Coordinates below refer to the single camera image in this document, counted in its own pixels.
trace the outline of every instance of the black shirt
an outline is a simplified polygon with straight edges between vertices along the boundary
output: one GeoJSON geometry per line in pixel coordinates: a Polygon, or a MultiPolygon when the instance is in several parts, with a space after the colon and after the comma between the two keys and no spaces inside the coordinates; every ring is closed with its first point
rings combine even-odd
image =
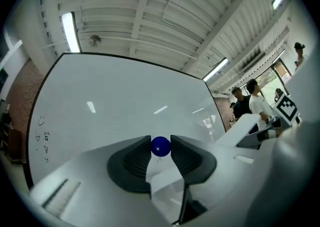
{"type": "MultiPolygon", "coordinates": [[[[249,108],[249,101],[251,95],[245,95],[243,101],[237,101],[233,107],[233,113],[235,118],[240,118],[243,114],[249,113],[252,114],[252,111],[249,108]]],[[[253,134],[259,130],[257,125],[250,130],[249,134],[253,134]]]]}

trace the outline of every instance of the smoke detector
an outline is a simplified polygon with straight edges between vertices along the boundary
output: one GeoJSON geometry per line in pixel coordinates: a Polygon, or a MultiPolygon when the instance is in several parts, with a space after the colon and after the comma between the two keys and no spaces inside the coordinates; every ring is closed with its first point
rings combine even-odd
{"type": "Polygon", "coordinates": [[[92,35],[89,38],[89,44],[91,47],[96,48],[101,44],[101,38],[98,35],[92,35]]]}

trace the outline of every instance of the woman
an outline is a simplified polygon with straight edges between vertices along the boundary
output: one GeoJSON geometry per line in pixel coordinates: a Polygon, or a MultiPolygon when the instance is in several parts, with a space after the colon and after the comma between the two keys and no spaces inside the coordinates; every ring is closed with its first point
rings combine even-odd
{"type": "Polygon", "coordinates": [[[305,59],[305,57],[303,56],[305,45],[300,44],[299,42],[296,42],[296,43],[294,44],[294,48],[295,48],[295,52],[296,52],[297,55],[298,55],[298,59],[297,59],[297,61],[294,62],[294,63],[296,63],[296,67],[298,68],[298,67],[302,64],[302,62],[304,61],[304,59],[305,59]]]}

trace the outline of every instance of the blue ball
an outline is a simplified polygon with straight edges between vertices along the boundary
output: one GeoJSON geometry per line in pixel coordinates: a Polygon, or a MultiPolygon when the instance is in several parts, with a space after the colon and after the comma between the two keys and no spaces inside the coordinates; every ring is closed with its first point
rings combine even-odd
{"type": "Polygon", "coordinates": [[[158,157],[167,156],[171,151],[171,143],[167,138],[158,136],[151,142],[151,151],[158,157]]]}

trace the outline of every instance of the brick wall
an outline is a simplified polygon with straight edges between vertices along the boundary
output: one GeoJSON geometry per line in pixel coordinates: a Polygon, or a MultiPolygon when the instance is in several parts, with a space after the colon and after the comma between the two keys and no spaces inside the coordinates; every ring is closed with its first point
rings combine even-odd
{"type": "Polygon", "coordinates": [[[230,119],[232,119],[233,109],[230,108],[230,101],[228,98],[214,98],[215,104],[221,114],[221,119],[225,130],[228,131],[230,126],[230,119]]]}
{"type": "Polygon", "coordinates": [[[31,107],[44,77],[35,64],[29,60],[16,76],[5,102],[10,104],[9,113],[12,125],[22,134],[23,161],[26,156],[26,136],[31,107]]]}

